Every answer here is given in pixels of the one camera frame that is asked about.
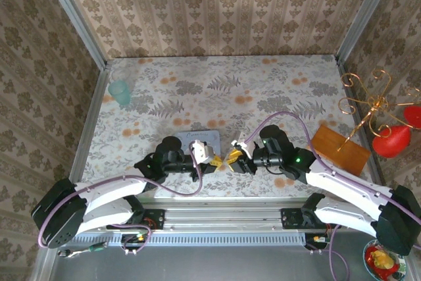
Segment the green translucent cup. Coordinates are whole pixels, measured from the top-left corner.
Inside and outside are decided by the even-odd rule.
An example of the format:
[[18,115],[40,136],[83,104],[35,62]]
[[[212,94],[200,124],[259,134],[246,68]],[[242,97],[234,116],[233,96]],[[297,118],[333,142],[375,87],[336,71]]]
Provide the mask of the green translucent cup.
[[129,105],[131,101],[130,74],[124,70],[113,70],[108,92],[119,105]]

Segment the patterned ceramic plate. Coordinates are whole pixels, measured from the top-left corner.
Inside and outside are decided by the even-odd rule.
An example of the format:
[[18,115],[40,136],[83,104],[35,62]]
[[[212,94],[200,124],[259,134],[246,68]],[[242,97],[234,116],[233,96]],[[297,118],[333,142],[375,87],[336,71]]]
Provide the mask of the patterned ceramic plate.
[[370,246],[376,246],[380,249],[383,249],[385,251],[387,251],[394,259],[397,263],[400,264],[400,268],[397,272],[393,273],[391,276],[389,276],[387,278],[387,281],[403,281],[405,279],[405,276],[407,275],[407,263],[405,261],[405,257],[402,255],[398,255],[388,249],[386,249],[385,247],[383,247],[378,240],[372,240],[370,242],[368,242],[365,246],[364,249],[362,251],[362,258],[363,258],[363,263],[364,266],[366,267],[368,273],[371,275],[372,278],[374,278],[376,281],[382,281],[375,273],[374,271],[368,266],[368,264],[365,261],[364,255],[365,252],[367,250],[368,247]]

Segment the aluminium table side rail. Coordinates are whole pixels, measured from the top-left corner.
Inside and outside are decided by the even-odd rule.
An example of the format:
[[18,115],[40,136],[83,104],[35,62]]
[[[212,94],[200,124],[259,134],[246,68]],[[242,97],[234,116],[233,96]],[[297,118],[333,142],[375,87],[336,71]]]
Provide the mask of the aluminium table side rail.
[[93,97],[89,106],[89,111],[86,116],[84,129],[82,131],[72,169],[70,171],[69,180],[71,182],[80,182],[83,177],[96,122],[99,116],[99,111],[101,109],[107,83],[109,81],[110,69],[111,63],[107,63],[105,68],[99,73],[95,91],[93,92]]

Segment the red toy food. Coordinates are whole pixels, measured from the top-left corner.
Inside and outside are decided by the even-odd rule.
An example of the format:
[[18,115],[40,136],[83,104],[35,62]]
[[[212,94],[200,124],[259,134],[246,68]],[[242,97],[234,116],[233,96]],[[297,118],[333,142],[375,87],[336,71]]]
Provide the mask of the red toy food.
[[371,260],[371,258],[370,258],[370,253],[372,252],[372,251],[375,251],[375,250],[378,250],[378,249],[380,249],[380,248],[378,248],[378,247],[376,247],[376,246],[370,246],[370,247],[368,247],[367,248],[367,250],[366,250],[366,252],[365,252],[365,255],[364,255],[364,258],[365,258],[365,261],[366,261],[366,263],[368,264],[368,266],[374,271],[374,273],[382,280],[382,281],[387,281],[387,278],[389,277],[389,276],[391,276],[393,273],[395,273],[395,272],[397,272],[398,270],[399,270],[399,268],[400,268],[400,264],[399,263],[397,263],[395,260],[394,260],[394,258],[387,252],[387,251],[385,251],[385,252],[387,252],[388,253],[388,255],[395,261],[395,264],[394,264],[394,266],[391,268],[391,269],[387,269],[387,270],[383,270],[383,269],[379,269],[379,268],[376,268],[375,266],[374,266],[374,262]]

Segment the small wired circuit board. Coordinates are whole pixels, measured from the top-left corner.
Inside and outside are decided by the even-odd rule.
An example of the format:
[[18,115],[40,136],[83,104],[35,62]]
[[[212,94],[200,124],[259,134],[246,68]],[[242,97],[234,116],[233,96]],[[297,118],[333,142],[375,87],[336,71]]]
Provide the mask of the small wired circuit board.
[[328,253],[331,250],[330,247],[331,238],[328,234],[305,234],[305,249],[319,254]]
[[149,242],[149,239],[148,233],[122,235],[120,247],[125,255],[137,255]]

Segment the red plastic wine glass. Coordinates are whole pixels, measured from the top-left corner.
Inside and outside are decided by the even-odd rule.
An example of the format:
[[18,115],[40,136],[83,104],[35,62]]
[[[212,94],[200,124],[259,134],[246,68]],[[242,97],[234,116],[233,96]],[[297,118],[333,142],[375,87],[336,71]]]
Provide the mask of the red plastic wine glass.
[[393,116],[392,124],[374,130],[374,152],[386,159],[398,156],[410,145],[413,130],[421,130],[421,105],[407,105],[403,118]]

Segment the blue cartoon tin box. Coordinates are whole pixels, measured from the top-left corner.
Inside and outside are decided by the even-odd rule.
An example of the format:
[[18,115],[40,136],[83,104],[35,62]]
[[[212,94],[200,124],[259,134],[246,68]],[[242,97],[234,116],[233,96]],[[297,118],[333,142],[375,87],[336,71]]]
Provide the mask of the blue cartoon tin box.
[[194,140],[199,140],[201,142],[206,142],[207,145],[213,148],[216,155],[221,156],[220,133],[217,130],[177,132],[174,136],[181,141],[182,150],[185,154],[189,154],[188,145]]

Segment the yellow toy food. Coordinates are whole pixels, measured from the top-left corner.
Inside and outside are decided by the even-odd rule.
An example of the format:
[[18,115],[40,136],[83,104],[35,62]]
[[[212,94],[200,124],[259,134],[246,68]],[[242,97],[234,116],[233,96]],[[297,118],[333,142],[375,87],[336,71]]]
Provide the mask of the yellow toy food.
[[374,262],[374,266],[379,269],[391,269],[395,261],[384,250],[378,249],[370,253],[370,258]]

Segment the aluminium frame post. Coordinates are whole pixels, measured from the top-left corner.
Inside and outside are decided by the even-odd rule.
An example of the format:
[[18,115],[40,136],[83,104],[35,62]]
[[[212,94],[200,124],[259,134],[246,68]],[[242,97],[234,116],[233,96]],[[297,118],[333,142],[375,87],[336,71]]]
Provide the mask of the aluminium frame post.
[[102,72],[106,69],[107,59],[102,54],[101,49],[90,31],[85,19],[83,18],[81,10],[76,4],[76,0],[59,0],[62,8],[69,17],[73,27],[78,33],[79,37],[86,46],[91,58],[95,61],[99,70]]
[[351,54],[370,18],[374,14],[374,11],[380,4],[380,1],[381,0],[363,0],[358,13],[351,23],[335,56],[338,65],[344,64]]

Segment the wooden base block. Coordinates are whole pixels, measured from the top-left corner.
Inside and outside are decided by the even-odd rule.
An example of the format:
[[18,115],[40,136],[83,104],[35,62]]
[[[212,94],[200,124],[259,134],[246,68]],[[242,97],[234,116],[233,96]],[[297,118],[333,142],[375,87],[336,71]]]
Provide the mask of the wooden base block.
[[312,138],[316,152],[334,166],[355,176],[360,176],[370,158],[369,150],[354,143],[341,134],[321,125]]

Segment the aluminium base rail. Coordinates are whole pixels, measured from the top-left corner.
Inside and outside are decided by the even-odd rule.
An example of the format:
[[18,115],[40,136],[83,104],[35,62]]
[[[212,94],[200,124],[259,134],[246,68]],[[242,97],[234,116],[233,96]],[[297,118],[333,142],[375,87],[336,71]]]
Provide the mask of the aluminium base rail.
[[146,209],[164,210],[168,233],[280,232],[281,210],[298,208],[304,197],[180,197],[142,198]]

